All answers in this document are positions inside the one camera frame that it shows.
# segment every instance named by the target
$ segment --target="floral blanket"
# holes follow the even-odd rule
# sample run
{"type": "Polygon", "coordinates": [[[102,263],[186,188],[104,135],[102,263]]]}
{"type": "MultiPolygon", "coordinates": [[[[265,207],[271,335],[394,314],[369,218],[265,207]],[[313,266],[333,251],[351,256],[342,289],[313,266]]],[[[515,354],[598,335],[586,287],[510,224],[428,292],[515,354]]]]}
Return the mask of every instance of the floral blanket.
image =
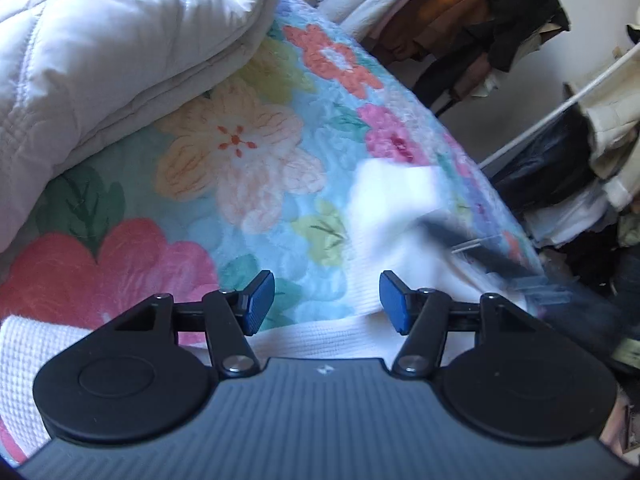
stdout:
{"type": "Polygon", "coordinates": [[[263,329],[348,316],[344,212],[360,160],[437,164],[471,232],[535,262],[487,180],[428,110],[302,0],[206,94],[49,183],[0,255],[0,319],[96,328],[155,292],[196,301],[276,275],[263,329]]]}

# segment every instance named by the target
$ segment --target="white rod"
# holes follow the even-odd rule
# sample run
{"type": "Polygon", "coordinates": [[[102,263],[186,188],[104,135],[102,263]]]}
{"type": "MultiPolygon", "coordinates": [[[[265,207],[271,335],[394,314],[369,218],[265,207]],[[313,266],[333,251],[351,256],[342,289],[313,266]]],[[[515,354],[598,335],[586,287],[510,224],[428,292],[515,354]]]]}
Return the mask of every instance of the white rod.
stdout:
{"type": "Polygon", "coordinates": [[[619,60],[617,60],[613,65],[607,68],[602,74],[600,74],[596,79],[591,81],[587,86],[585,86],[582,90],[580,90],[576,95],[570,97],[562,103],[558,108],[552,111],[549,115],[540,119],[536,124],[530,127],[528,130],[522,132],[519,136],[513,139],[511,142],[508,142],[503,147],[501,147],[497,152],[493,155],[488,156],[485,160],[483,160],[479,166],[482,170],[487,167],[492,162],[495,162],[498,158],[503,156],[505,153],[510,152],[513,148],[519,145],[521,142],[529,139],[530,136],[540,131],[544,126],[553,121],[556,117],[562,114],[565,110],[575,105],[580,99],[582,99],[585,95],[590,93],[594,88],[596,88],[600,83],[602,83],[606,78],[608,78],[611,74],[613,74],[616,70],[618,70],[621,66],[623,66],[629,59],[631,59],[634,54],[640,51],[640,43],[636,44],[631,50],[629,50],[624,56],[622,56],[619,60]]]}

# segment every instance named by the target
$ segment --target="white quilted comforter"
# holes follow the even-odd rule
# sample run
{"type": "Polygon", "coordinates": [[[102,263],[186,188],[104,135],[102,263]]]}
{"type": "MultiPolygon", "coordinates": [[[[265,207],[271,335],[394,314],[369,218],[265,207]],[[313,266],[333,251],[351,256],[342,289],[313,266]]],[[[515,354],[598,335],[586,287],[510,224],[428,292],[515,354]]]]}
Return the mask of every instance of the white quilted comforter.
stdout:
{"type": "Polygon", "coordinates": [[[278,0],[0,0],[0,251],[46,183],[212,88],[278,0]]]}

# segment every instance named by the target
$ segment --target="green leaf print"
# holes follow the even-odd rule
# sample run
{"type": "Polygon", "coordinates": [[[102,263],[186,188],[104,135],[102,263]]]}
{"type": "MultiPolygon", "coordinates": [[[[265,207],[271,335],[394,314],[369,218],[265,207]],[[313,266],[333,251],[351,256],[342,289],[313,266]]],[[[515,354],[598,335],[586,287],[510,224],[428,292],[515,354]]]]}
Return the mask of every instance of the green leaf print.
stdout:
{"type": "Polygon", "coordinates": [[[364,68],[369,70],[374,76],[384,78],[388,72],[378,63],[374,58],[364,54],[363,52],[359,52],[357,49],[354,49],[356,54],[356,63],[362,65],[364,68]]]}
{"type": "Polygon", "coordinates": [[[300,285],[289,280],[276,278],[276,295],[260,330],[293,324],[294,321],[287,316],[287,311],[296,307],[301,299],[302,287],[300,285]]]}
{"type": "Polygon", "coordinates": [[[436,160],[438,162],[438,166],[442,168],[442,171],[444,171],[445,175],[447,175],[447,178],[451,182],[458,183],[460,181],[460,175],[455,170],[448,157],[441,153],[436,153],[436,160]]]}
{"type": "Polygon", "coordinates": [[[369,125],[363,121],[355,110],[343,105],[335,105],[338,112],[329,120],[329,125],[336,130],[346,133],[346,137],[357,142],[364,142],[364,136],[369,131],[369,125]]]}
{"type": "Polygon", "coordinates": [[[467,225],[471,225],[473,221],[473,213],[471,212],[471,208],[467,205],[464,199],[456,193],[455,195],[456,201],[456,217],[460,222],[466,223],[467,225]]]}
{"type": "Polygon", "coordinates": [[[120,183],[106,189],[98,172],[84,164],[49,182],[44,203],[36,211],[36,225],[41,234],[74,236],[96,256],[104,236],[122,221],[124,208],[120,183]]]}
{"type": "Polygon", "coordinates": [[[284,34],[282,33],[282,29],[277,22],[273,22],[271,28],[267,32],[267,36],[273,38],[276,41],[285,41],[284,34]]]}
{"type": "Polygon", "coordinates": [[[258,260],[253,254],[244,254],[231,260],[220,270],[220,287],[242,290],[260,272],[258,260]]]}
{"type": "Polygon", "coordinates": [[[318,215],[300,217],[291,223],[293,230],[309,242],[308,255],[325,267],[342,265],[342,250],[347,241],[340,212],[326,200],[316,201],[318,215]]]}
{"type": "MultiPolygon", "coordinates": [[[[253,254],[244,254],[231,260],[220,270],[220,286],[242,290],[260,271],[258,259],[253,254]]],[[[273,304],[262,322],[260,330],[293,324],[287,310],[294,308],[302,299],[302,287],[297,283],[276,278],[276,293],[273,304]]]]}

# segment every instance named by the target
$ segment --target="blue gripper pad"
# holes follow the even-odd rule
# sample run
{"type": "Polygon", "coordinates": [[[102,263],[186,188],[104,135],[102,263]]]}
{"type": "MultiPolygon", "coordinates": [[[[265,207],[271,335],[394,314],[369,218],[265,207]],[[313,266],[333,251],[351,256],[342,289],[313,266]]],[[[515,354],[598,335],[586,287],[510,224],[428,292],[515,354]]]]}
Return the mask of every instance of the blue gripper pad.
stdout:
{"type": "Polygon", "coordinates": [[[270,270],[261,270],[239,293],[238,304],[244,314],[238,319],[238,323],[244,335],[258,332],[275,298],[275,283],[270,270]]]}
{"type": "Polygon", "coordinates": [[[414,292],[390,270],[380,274],[380,303],[396,332],[407,335],[417,316],[412,313],[414,292]]]}

